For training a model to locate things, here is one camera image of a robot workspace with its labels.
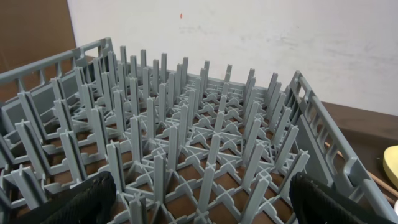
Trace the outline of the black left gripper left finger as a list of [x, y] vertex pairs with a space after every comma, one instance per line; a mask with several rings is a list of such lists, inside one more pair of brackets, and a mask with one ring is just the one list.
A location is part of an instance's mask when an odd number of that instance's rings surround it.
[[109, 171], [87, 179], [12, 223], [107, 223], [116, 201], [116, 184]]

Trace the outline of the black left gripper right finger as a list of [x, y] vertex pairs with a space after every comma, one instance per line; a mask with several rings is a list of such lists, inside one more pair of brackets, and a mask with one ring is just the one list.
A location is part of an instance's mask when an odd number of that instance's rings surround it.
[[289, 197], [300, 224], [388, 224], [390, 220], [363, 209], [304, 172], [290, 180]]

